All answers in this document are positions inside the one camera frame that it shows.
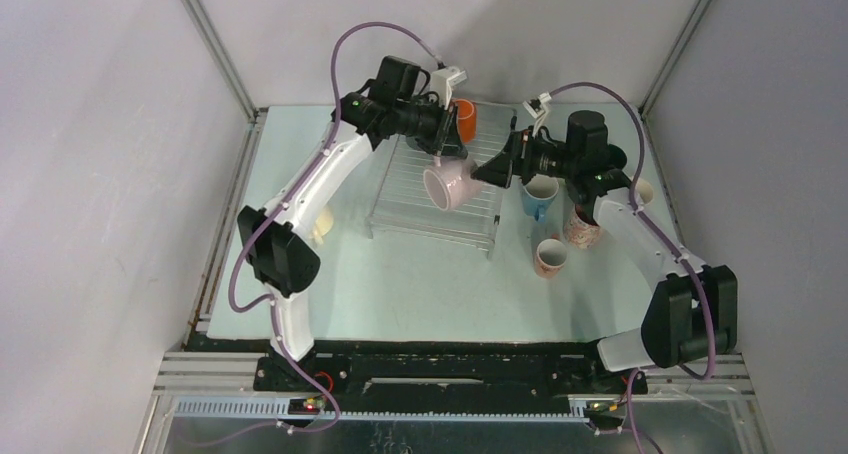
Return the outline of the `pink ghost pattern mug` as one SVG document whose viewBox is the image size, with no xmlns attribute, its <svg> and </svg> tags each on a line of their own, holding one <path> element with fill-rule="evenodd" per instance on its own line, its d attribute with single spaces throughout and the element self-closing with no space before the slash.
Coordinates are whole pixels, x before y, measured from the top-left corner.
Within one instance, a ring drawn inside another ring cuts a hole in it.
<svg viewBox="0 0 848 454">
<path fill-rule="evenodd" d="M 603 229 L 588 221 L 580 206 L 574 206 L 563 227 L 565 239 L 578 249 L 592 248 L 602 237 Z"/>
</svg>

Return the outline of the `salmon pink mug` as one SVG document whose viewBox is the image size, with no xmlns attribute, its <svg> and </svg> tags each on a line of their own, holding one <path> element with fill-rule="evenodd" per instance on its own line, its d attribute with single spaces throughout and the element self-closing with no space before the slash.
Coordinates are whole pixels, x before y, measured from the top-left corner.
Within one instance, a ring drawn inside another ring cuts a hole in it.
<svg viewBox="0 0 848 454">
<path fill-rule="evenodd" d="M 655 198 L 653 185 L 645 179 L 634 179 L 632 186 L 635 188 L 635 200 L 638 206 L 645 207 L 652 203 Z"/>
</svg>

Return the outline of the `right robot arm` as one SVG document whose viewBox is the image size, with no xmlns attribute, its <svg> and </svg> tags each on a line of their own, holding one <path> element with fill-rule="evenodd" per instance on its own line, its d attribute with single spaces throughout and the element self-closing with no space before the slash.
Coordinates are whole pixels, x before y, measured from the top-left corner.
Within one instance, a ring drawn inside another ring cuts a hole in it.
<svg viewBox="0 0 848 454">
<path fill-rule="evenodd" d="M 472 178 L 507 188 L 514 177 L 536 175 L 565 182 L 569 198 L 589 223 L 609 233 L 652 289 L 639 328 L 600 339 L 598 354 L 581 366 L 585 385 L 606 392 L 622 371 L 669 368 L 732 351 L 737 344 L 738 279 L 725 266 L 710 266 L 656 224 L 623 172 L 624 152 L 608 141 L 604 116 L 569 115 L 566 138 L 555 141 L 530 130 L 510 133 L 504 148 Z"/>
</svg>

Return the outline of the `light blue dotted mug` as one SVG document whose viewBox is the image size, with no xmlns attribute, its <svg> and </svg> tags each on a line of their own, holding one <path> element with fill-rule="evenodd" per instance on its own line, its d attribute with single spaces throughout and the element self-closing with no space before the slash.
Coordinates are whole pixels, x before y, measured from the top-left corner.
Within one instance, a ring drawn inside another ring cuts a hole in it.
<svg viewBox="0 0 848 454">
<path fill-rule="evenodd" d="M 521 188 L 521 203 L 525 215 L 536 222 L 543 222 L 560 190 L 556 178 L 537 174 Z"/>
</svg>

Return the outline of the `lilac mug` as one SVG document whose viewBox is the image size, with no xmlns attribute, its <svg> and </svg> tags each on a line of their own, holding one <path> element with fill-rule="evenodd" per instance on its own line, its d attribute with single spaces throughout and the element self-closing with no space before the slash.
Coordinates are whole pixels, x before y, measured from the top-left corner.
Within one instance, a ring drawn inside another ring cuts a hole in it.
<svg viewBox="0 0 848 454">
<path fill-rule="evenodd" d="M 441 211 L 454 211 L 478 196 L 484 184 L 471 178 L 472 169 L 477 166 L 472 158 L 428 165 L 422 180 L 432 203 Z"/>
</svg>

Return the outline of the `small terracotta cup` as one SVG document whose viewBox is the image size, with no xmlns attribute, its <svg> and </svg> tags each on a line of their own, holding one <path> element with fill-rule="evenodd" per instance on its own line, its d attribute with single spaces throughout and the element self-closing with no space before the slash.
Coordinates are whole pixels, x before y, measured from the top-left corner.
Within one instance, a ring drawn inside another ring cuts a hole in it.
<svg viewBox="0 0 848 454">
<path fill-rule="evenodd" d="M 552 279 L 564 267 L 567 261 L 566 245 L 556 238 L 540 241 L 534 250 L 533 267 L 537 276 Z"/>
</svg>

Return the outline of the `cream mug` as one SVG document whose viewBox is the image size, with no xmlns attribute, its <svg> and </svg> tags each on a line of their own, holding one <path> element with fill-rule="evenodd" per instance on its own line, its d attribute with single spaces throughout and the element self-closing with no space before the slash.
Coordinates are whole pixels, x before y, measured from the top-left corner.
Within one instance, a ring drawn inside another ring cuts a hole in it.
<svg viewBox="0 0 848 454">
<path fill-rule="evenodd" d="M 316 218 L 311 230 L 311 239 L 316 245 L 324 244 L 325 237 L 333 229 L 334 223 L 332 210 L 325 206 Z"/>
</svg>

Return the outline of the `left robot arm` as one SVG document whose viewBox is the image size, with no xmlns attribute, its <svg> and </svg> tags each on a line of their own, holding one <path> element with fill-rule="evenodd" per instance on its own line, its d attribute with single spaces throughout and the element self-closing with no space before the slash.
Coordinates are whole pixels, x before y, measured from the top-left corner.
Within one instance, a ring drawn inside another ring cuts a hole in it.
<svg viewBox="0 0 848 454">
<path fill-rule="evenodd" d="M 462 154 L 452 94 L 466 78 L 460 67 L 428 73 L 384 57 L 374 78 L 338 100 L 315 152 L 293 179 L 263 207 L 239 212 L 240 258 L 266 290 L 261 298 L 270 305 L 271 345 L 285 356 L 277 376 L 290 389 L 304 390 L 316 377 L 306 356 L 315 342 L 306 291 L 321 267 L 310 238 L 316 221 L 347 177 L 394 135 L 431 155 Z"/>
</svg>

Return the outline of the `dark teal mug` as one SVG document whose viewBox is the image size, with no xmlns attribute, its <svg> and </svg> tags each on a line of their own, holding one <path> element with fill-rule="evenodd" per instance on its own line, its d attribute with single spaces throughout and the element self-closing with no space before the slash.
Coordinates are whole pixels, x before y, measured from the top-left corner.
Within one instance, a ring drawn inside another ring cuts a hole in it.
<svg viewBox="0 0 848 454">
<path fill-rule="evenodd" d="M 623 170 L 628 162 L 627 154 L 614 144 L 607 145 L 608 165 L 612 168 Z"/>
</svg>

